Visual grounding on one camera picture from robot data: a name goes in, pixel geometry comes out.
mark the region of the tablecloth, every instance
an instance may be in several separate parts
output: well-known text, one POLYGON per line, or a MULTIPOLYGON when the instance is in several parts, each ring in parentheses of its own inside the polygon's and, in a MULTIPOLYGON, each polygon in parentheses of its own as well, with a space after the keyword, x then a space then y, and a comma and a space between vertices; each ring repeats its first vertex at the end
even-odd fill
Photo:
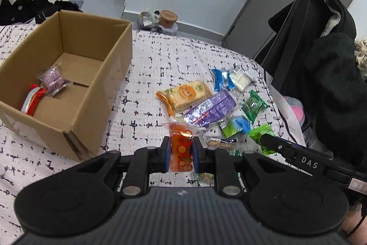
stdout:
MULTIPOLYGON (((0 64, 34 27, 30 24, 0 27, 0 64)), ((248 91, 257 91, 269 105, 258 115, 254 126, 269 123, 277 136, 290 140, 265 83, 264 70, 252 59, 199 40, 133 31, 133 59, 112 108, 100 153, 117 149, 122 155, 130 155, 141 147, 160 146, 163 137, 168 135, 162 123, 168 122, 169 117, 165 105, 155 93, 194 80, 203 80, 213 92, 209 68, 229 69, 234 63, 242 65, 256 78, 248 91)), ((215 136, 221 132, 218 126, 212 126, 208 134, 215 136)), ((251 139, 247 142, 249 147, 257 147, 251 139)), ((271 156, 285 163, 280 155, 271 156)), ((9 244, 22 234, 13 210, 17 193, 32 182, 75 164, 22 139, 3 123, 0 124, 0 244, 9 244)), ((196 186, 195 173, 153 174, 150 175, 150 184, 196 186)))

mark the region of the screw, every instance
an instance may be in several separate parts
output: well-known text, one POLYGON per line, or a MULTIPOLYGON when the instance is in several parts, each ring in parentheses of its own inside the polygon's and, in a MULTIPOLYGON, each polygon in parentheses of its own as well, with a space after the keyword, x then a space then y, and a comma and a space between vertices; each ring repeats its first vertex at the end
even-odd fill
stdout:
POLYGON ((223 192, 226 195, 237 195, 237 194, 240 194, 241 189, 237 186, 229 185, 223 188, 223 192))
POLYGON ((138 195, 141 189, 138 186, 127 186, 122 190, 122 193, 128 196, 138 195))

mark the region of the black cable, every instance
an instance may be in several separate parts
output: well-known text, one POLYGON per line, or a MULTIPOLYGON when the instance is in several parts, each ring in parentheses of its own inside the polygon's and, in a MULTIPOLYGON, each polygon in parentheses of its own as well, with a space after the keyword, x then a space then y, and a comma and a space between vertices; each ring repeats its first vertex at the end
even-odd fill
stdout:
POLYGON ((358 224, 353 228, 353 230, 351 230, 347 235, 346 238, 349 238, 351 235, 353 235, 353 233, 360 227, 360 225, 362 224, 362 222, 365 220, 366 216, 367 216, 367 201, 363 200, 362 201, 362 208, 361 208, 361 220, 358 222, 358 224))

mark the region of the brown lid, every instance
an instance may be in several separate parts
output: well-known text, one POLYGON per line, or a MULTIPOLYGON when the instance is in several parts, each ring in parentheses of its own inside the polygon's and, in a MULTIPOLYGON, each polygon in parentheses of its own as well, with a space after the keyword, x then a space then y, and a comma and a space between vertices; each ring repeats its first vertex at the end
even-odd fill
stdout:
POLYGON ((166 20, 167 22, 176 22, 178 19, 175 13, 167 10, 161 11, 160 17, 166 20))

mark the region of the pink packaged candy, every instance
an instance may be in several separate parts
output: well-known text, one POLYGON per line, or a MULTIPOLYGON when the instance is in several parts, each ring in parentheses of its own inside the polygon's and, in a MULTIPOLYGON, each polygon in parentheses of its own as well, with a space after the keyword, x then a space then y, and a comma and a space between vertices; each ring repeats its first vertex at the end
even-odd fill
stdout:
POLYGON ((42 81, 42 85, 47 89, 47 96, 53 97, 63 88, 72 84, 70 80, 63 78, 59 65, 52 65, 44 70, 38 79, 42 81))

